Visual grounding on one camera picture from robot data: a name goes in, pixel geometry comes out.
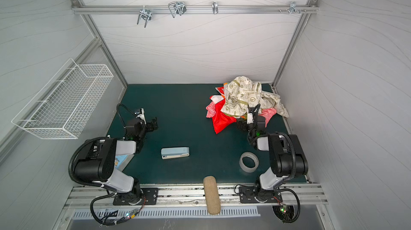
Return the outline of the red cloth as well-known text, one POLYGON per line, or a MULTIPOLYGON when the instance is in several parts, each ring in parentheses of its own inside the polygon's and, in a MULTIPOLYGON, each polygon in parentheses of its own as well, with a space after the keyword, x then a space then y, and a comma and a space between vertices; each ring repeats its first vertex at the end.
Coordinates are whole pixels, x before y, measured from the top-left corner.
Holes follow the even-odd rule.
POLYGON ((237 122, 235 117, 226 115, 221 111, 225 104, 224 87, 216 88, 218 95, 210 96, 210 104, 206 107, 207 118, 211 118, 213 122, 214 132, 219 134, 227 126, 237 122))

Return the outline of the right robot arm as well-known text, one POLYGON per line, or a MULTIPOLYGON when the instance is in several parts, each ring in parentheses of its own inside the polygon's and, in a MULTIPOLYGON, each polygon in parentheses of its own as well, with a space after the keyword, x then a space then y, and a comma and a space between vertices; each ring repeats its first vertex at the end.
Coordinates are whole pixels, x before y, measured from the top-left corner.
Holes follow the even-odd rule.
POLYGON ((238 125, 248 130, 247 141, 255 150, 269 153, 269 167, 252 186, 236 185, 234 193, 243 204, 277 202, 273 206, 275 216, 290 224, 299 218, 301 202, 296 191, 282 185, 307 175, 308 162, 296 135, 266 131, 265 117, 259 115, 260 106, 249 108, 247 120, 239 120, 238 125))

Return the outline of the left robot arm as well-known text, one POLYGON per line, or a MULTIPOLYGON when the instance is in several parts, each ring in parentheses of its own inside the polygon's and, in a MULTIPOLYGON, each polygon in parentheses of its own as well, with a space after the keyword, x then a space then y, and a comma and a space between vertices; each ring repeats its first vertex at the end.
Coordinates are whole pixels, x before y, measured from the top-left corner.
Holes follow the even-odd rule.
POLYGON ((68 164, 71 180, 82 186, 99 187, 106 195, 94 198, 90 203, 92 217, 100 226, 115 226, 136 217, 145 205, 157 203, 157 188, 142 188, 138 179, 116 168, 116 157, 139 154, 147 133, 158 129, 157 119, 147 121, 144 109, 127 112, 133 119, 121 120, 125 136, 121 139, 109 136, 86 140, 72 155, 68 164), (94 204, 112 198, 115 204, 134 205, 136 208, 119 217, 118 211, 98 216, 94 204))

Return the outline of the pink patterned cloth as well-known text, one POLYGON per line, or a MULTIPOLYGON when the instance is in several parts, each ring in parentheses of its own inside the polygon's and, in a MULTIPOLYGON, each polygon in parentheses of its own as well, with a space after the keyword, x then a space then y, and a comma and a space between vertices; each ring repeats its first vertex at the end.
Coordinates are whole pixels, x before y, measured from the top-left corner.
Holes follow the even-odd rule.
MULTIPOLYGON (((220 101, 217 104, 211 101, 210 104, 206 107, 206 110, 207 110, 206 118, 212 118, 213 127, 214 127, 216 134, 224 130, 228 125, 236 122, 236 119, 234 117, 227 116, 220 111, 222 106, 223 106, 223 101, 220 101)), ((262 116, 265 118, 265 126, 267 127, 269 121, 275 114, 277 114, 276 109, 270 108, 270 109, 262 110, 259 116, 262 116)))

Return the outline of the cream patterned cloth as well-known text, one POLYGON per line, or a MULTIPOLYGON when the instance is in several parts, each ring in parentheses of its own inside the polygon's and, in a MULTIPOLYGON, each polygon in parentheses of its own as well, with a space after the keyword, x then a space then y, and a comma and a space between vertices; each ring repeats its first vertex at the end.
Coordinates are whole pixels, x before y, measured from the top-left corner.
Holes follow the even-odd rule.
POLYGON ((279 95, 263 91, 260 82, 253 82, 245 76, 239 76, 224 84, 224 96, 225 103, 220 111, 228 116, 238 118, 247 114, 248 109, 260 105, 259 112, 275 109, 277 114, 289 117, 279 95))

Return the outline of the light blue stapler case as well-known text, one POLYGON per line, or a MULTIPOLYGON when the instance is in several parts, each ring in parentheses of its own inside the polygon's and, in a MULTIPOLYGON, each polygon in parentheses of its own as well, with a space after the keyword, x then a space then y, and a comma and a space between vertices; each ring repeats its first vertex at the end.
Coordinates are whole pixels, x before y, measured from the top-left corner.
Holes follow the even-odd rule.
POLYGON ((164 160, 189 157, 189 147, 162 148, 161 157, 164 160))

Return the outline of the clear tape roll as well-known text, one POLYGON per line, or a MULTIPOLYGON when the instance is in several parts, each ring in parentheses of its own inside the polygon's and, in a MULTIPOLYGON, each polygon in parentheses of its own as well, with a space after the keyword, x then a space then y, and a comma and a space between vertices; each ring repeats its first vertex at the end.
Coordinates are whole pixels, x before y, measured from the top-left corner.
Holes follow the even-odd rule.
POLYGON ((252 152, 244 152, 239 159, 240 168, 246 173, 254 173, 260 165, 258 157, 252 152))

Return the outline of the green table mat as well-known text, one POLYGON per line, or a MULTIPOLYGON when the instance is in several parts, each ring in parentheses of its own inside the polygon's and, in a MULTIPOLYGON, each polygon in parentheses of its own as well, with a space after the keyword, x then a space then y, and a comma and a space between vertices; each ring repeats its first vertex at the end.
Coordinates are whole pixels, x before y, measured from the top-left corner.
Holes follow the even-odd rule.
POLYGON ((236 124, 214 132, 213 122, 206 118, 215 84, 134 84, 123 98, 120 115, 109 128, 109 135, 123 137, 121 123, 131 119, 132 112, 143 108, 148 120, 157 117, 158 130, 148 133, 141 152, 124 169, 125 174, 142 184, 200 184, 209 175, 218 183, 253 183, 269 167, 269 153, 254 150, 247 133, 236 124), (189 157, 162 159, 162 148, 189 147, 189 157), (254 173, 239 166, 244 152, 254 153, 260 165, 254 173))

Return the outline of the blue tissue packet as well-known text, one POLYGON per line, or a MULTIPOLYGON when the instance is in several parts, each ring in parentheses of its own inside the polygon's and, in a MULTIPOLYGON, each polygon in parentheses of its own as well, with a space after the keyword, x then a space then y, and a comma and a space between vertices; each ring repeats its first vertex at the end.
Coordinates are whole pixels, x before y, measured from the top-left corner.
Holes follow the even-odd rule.
POLYGON ((119 171, 124 171, 124 169, 130 163, 133 157, 134 157, 134 154, 116 156, 115 157, 115 168, 119 171))

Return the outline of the tan cork roller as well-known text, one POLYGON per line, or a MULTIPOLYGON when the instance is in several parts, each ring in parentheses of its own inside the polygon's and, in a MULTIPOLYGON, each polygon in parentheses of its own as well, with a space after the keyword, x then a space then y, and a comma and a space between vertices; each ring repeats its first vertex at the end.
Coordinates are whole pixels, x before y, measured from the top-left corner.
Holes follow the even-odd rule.
POLYGON ((218 215, 221 212, 221 204, 218 193, 217 181, 214 176, 207 176, 203 179, 204 196, 208 213, 218 215))

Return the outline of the metal U-bolt clamp left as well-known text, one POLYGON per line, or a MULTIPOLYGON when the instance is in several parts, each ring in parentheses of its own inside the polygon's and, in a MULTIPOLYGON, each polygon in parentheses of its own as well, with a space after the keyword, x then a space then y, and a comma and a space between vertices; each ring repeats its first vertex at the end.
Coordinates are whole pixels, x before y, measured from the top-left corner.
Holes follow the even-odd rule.
POLYGON ((148 22, 152 19, 152 12, 145 6, 139 11, 137 24, 143 23, 144 28, 147 27, 148 22))

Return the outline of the metal u-bolt clamp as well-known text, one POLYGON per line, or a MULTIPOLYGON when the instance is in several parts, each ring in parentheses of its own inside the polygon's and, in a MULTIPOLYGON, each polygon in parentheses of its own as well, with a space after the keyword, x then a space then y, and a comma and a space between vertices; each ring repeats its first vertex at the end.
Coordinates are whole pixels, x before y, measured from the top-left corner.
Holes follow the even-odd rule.
POLYGON ((168 9, 173 18, 175 18, 177 15, 182 16, 187 11, 186 5, 183 1, 174 1, 169 3, 168 9))
POLYGON ((152 12, 145 6, 139 11, 137 24, 143 23, 144 28, 147 27, 148 22, 152 19, 152 12))

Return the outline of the white vent grille strip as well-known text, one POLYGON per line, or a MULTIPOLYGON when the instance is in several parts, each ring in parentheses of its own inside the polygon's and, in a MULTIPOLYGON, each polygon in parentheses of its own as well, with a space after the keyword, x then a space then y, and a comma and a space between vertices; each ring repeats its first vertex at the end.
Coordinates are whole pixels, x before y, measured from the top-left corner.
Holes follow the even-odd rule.
MULTIPOLYGON (((99 218, 108 217, 120 219, 131 215, 129 209, 99 209, 95 210, 99 218)), ((206 207, 172 207, 172 208, 145 208, 135 218, 141 219, 166 219, 166 218, 241 218, 241 217, 261 217, 257 206, 223 206, 219 214, 211 215, 206 207)), ((76 209, 72 218, 74 220, 94 219, 88 209, 76 209)))

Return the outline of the metal U-bolt clamp middle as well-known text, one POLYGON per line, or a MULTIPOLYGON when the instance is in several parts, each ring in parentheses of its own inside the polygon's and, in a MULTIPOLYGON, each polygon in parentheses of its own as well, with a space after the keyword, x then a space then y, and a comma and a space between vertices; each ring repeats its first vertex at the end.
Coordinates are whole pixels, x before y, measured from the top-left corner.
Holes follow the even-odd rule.
POLYGON ((186 5, 183 1, 174 1, 169 3, 168 9, 173 18, 175 18, 177 15, 182 16, 187 11, 186 5))

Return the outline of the small metal hook clamp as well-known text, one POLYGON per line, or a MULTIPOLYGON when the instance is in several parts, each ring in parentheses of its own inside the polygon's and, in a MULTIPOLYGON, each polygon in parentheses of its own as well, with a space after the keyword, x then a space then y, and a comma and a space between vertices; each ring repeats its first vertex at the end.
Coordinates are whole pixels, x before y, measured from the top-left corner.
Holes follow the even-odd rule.
POLYGON ((218 3, 216 1, 213 1, 211 6, 213 10, 213 15, 217 15, 218 14, 218 3))

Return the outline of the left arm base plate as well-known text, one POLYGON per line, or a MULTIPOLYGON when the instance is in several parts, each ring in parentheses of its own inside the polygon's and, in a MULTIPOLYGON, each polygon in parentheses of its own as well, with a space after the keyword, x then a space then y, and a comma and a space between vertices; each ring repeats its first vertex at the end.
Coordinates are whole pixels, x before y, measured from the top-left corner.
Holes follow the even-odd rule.
POLYGON ((114 200, 113 205, 155 205, 158 198, 158 188, 141 188, 138 194, 132 192, 118 194, 114 200))

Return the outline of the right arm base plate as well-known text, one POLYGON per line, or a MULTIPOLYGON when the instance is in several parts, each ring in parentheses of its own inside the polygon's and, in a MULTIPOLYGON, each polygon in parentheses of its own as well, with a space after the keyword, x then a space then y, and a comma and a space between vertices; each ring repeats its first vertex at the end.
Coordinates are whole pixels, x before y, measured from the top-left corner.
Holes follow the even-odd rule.
POLYGON ((236 185, 234 192, 239 196, 241 204, 283 203, 279 193, 274 190, 264 190, 256 186, 236 185))

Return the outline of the aluminium front rail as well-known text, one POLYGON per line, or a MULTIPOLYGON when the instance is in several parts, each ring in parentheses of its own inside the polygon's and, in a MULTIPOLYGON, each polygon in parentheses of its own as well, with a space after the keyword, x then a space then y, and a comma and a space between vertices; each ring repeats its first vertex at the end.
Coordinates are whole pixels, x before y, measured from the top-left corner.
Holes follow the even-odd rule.
MULTIPOLYGON (((205 206, 206 196, 203 184, 190 185, 154 185, 146 184, 141 188, 156 188, 153 195, 147 195, 149 203, 156 199, 158 207, 177 206, 205 206)), ((319 184, 286 184, 282 189, 293 190, 302 205, 327 205, 328 199, 319 184)), ((257 197, 252 184, 218 184, 219 200, 222 206, 247 205, 295 205, 296 198, 290 192, 277 194, 275 198, 270 192, 257 197)), ((65 209, 87 209, 92 199, 106 195, 106 191, 97 187, 74 187, 72 188, 63 208, 65 209)))

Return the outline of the metal crossbar rail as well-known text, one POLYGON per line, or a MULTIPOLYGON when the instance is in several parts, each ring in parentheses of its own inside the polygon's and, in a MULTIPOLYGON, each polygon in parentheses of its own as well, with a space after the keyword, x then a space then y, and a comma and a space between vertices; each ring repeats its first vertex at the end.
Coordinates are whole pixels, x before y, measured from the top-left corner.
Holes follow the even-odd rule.
MULTIPOLYGON (((167 5, 145 6, 152 15, 170 15, 167 5)), ((143 6, 81 6, 72 10, 78 15, 118 15, 139 14, 143 6)), ((211 5, 186 5, 185 15, 213 15, 211 5)), ((218 4, 218 14, 280 14, 279 9, 287 9, 289 5, 221 5, 218 4)), ((315 14, 319 11, 317 6, 297 5, 298 9, 305 9, 305 14, 315 14)))

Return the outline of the metal bracket clamp right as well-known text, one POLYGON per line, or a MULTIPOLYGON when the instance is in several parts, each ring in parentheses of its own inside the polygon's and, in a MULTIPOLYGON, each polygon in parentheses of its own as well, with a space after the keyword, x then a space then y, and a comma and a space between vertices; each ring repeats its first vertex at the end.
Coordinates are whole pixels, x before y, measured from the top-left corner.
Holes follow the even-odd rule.
POLYGON ((288 13, 288 14, 305 14, 307 12, 305 9, 298 9, 294 1, 290 3, 289 8, 279 9, 278 11, 280 13, 288 13))

